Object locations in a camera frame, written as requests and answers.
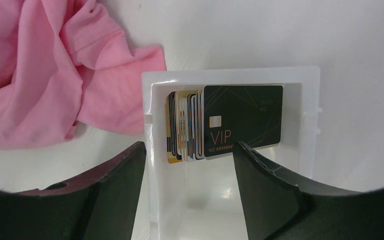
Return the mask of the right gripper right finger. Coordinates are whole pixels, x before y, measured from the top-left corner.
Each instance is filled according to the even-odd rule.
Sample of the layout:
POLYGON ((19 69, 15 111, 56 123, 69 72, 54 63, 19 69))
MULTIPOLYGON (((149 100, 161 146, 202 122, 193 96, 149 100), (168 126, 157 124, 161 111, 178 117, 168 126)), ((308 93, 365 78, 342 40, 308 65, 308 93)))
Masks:
POLYGON ((327 185, 242 141, 232 154, 250 240, 384 240, 384 188, 358 192, 327 185))

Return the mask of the stack of credit cards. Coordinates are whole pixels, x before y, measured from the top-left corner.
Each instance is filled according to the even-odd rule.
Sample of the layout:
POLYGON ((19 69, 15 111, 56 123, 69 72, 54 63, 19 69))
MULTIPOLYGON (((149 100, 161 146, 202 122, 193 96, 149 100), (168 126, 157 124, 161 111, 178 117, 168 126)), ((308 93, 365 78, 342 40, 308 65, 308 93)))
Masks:
POLYGON ((203 160, 203 90, 172 91, 165 100, 165 114, 167 162, 203 160))

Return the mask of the black vip card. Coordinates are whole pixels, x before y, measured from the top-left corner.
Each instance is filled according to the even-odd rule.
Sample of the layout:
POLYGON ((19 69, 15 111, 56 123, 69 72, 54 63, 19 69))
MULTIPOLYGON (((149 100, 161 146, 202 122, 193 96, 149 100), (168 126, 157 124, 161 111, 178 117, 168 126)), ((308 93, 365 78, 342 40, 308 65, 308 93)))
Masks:
POLYGON ((281 85, 207 85, 203 88, 204 156, 231 153, 237 142, 252 148, 281 140, 281 85))

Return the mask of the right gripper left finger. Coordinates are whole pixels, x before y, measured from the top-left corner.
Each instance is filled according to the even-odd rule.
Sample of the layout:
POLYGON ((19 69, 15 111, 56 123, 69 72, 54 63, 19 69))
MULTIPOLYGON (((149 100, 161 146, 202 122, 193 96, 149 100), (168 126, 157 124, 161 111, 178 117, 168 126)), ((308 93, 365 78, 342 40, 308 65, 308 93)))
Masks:
POLYGON ((0 240, 129 240, 145 163, 138 141, 43 190, 0 191, 0 240))

